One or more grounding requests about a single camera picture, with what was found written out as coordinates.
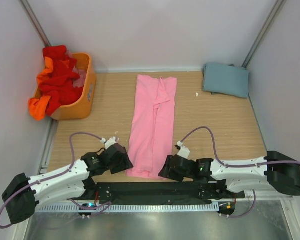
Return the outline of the pink t shirt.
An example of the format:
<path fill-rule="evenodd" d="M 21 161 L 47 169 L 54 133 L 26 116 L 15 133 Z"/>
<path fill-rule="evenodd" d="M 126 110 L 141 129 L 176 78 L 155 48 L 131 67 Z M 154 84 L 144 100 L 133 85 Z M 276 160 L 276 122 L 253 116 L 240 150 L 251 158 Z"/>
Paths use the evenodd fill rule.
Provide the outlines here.
<path fill-rule="evenodd" d="M 177 79 L 138 75 L 128 145 L 128 177 L 159 179 L 172 153 Z"/>

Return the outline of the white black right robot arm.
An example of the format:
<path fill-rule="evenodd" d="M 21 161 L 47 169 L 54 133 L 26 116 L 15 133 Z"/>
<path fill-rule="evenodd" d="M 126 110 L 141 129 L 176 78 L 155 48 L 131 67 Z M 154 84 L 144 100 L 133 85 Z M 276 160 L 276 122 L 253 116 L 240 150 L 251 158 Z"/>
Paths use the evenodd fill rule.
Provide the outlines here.
<path fill-rule="evenodd" d="M 201 158 L 168 155 L 159 177 L 182 182 L 185 178 L 198 184 L 202 200 L 234 198 L 245 191 L 272 191 L 300 196 L 300 164 L 276 151 L 248 160 Z"/>

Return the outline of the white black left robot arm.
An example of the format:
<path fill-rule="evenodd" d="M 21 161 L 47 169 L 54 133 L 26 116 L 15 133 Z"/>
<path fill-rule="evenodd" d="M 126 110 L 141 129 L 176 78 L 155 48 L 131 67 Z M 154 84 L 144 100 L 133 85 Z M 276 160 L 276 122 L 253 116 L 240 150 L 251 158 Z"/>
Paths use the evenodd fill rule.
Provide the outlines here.
<path fill-rule="evenodd" d="M 10 223 L 19 224 L 36 210 L 59 201 L 91 200 L 96 194 L 93 177 L 131 168 L 133 164 L 126 148 L 115 143 L 101 153 L 88 152 L 72 164 L 52 172 L 31 177 L 18 174 L 2 194 Z"/>

